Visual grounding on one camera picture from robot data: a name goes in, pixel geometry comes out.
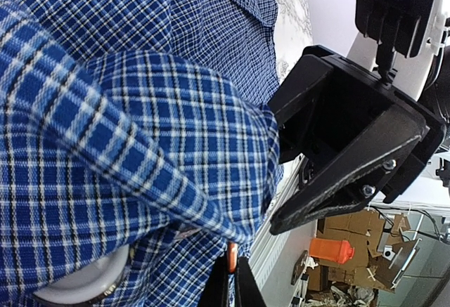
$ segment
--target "metal bolt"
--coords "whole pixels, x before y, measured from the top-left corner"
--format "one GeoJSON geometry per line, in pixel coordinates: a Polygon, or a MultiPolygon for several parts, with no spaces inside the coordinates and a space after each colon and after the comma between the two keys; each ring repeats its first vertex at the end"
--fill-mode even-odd
{"type": "Polygon", "coordinates": [[[371,185],[364,185],[361,189],[361,192],[363,193],[364,197],[368,198],[370,196],[373,196],[375,194],[375,187],[371,185]]]}
{"type": "Polygon", "coordinates": [[[389,161],[386,161],[382,164],[382,167],[388,171],[394,170],[396,166],[397,166],[397,161],[395,159],[390,159],[389,161]]]}

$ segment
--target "plaid fabric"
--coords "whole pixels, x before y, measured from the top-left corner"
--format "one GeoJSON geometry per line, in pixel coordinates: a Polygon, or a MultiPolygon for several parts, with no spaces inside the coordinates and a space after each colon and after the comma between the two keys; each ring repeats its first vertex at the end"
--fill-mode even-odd
{"type": "Polygon", "coordinates": [[[274,0],[0,0],[1,304],[38,306],[130,244],[99,306],[196,306],[274,193],[277,127],[253,104],[278,86],[275,16],[274,0]]]}

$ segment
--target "checkered pattern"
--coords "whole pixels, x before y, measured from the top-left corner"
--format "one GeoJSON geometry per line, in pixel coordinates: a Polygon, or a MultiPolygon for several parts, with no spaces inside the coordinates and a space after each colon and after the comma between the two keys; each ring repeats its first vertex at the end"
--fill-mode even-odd
{"type": "Polygon", "coordinates": [[[274,0],[0,0],[0,304],[38,306],[130,244],[100,306],[196,306],[274,192],[276,123],[252,104],[278,85],[275,16],[274,0]]]}

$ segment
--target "orange cylinder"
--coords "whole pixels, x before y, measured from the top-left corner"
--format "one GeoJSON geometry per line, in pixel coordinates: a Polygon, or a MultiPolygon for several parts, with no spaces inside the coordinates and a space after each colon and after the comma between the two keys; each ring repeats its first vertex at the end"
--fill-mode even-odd
{"type": "Polygon", "coordinates": [[[309,256],[336,263],[346,263],[352,259],[354,248],[346,240],[314,238],[309,245],[309,256]]]}

